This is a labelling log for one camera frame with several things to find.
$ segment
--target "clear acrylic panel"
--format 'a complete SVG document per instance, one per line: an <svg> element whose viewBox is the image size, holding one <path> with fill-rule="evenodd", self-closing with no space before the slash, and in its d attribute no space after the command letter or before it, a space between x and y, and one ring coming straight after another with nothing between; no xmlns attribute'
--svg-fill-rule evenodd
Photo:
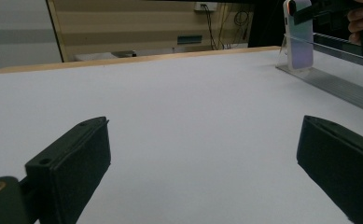
<svg viewBox="0 0 363 224"><path fill-rule="evenodd" d="M287 41L293 47L293 55L288 54L291 49L287 48ZM313 52L312 60L309 51ZM311 63L304 63L302 68L295 66L295 63L306 60ZM321 34L314 34L313 43L285 35L276 67L363 108L363 56L360 46Z"/></svg>

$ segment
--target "wall outlet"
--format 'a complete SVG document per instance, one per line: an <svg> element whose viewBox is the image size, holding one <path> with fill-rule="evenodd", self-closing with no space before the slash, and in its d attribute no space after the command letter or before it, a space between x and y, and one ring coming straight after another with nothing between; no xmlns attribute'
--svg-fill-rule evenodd
<svg viewBox="0 0 363 224"><path fill-rule="evenodd" d="M216 7L218 6L218 3L196 2L195 11L204 11L204 5L207 5L209 11L216 11Z"/></svg>

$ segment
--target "white tabletop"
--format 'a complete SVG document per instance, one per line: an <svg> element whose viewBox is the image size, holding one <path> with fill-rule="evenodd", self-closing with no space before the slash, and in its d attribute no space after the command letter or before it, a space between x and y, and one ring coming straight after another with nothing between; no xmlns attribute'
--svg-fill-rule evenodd
<svg viewBox="0 0 363 224"><path fill-rule="evenodd" d="M78 223L349 223L297 165L304 115L363 110L277 70L277 51L0 75L0 176L107 116L112 164Z"/></svg>

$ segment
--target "wall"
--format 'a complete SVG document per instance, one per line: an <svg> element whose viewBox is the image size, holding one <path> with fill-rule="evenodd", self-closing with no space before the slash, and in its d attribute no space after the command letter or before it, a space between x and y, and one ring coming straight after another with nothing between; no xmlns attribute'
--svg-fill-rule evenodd
<svg viewBox="0 0 363 224"><path fill-rule="evenodd" d="M0 0L0 68L60 61L45 0Z"/></svg>
<svg viewBox="0 0 363 224"><path fill-rule="evenodd" d="M49 0L49 5L65 61L73 61L76 54L124 50L210 49L206 14L196 12L194 2ZM223 44L240 41L235 38L239 26L233 18L241 7L218 4L217 11L210 13L217 44L219 33ZM253 9L248 5L243 7L247 12L240 14L242 18ZM202 42L183 45L177 42L178 37L191 35L201 36Z"/></svg>

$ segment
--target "electrical wire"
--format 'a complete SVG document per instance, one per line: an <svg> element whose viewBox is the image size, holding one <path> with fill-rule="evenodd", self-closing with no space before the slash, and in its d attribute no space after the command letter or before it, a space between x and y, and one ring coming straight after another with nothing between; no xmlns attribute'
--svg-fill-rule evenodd
<svg viewBox="0 0 363 224"><path fill-rule="evenodd" d="M206 4L202 5L202 7L204 7L204 11L206 13L206 17L207 17L207 25L208 25L208 31L210 32L210 44L211 44L211 49L218 49L218 47L216 46L216 41L213 38L213 31L211 29L211 16L210 16L210 9L208 8L208 6Z"/></svg>
<svg viewBox="0 0 363 224"><path fill-rule="evenodd" d="M225 7L224 7L224 9L223 9L223 11L222 11L222 18L224 18L225 17L225 10L226 10L226 3L225 3ZM218 42L222 45L222 48L223 49L230 49L230 45L229 44L227 44L227 47L225 48L225 45L224 45L224 43L221 41L221 35L222 35L222 31L223 31L223 29L224 29L224 24L225 24L225 22L228 20L228 17L230 16L230 13L231 13L231 11L233 10L233 3L231 4L231 6L230 6L230 10L229 10L229 12L228 12L228 15L225 17L225 20L223 19L223 21L222 21L222 23L221 23L221 27L219 28L219 34L218 34Z"/></svg>
<svg viewBox="0 0 363 224"><path fill-rule="evenodd" d="M242 39L247 38L248 24L250 23L250 5L248 5L247 10L243 10L243 5L241 5L239 11L234 15L233 22L236 26L239 27L232 41L232 45L234 45L236 42L236 38L239 36L239 40L236 46L234 46L237 47Z"/></svg>

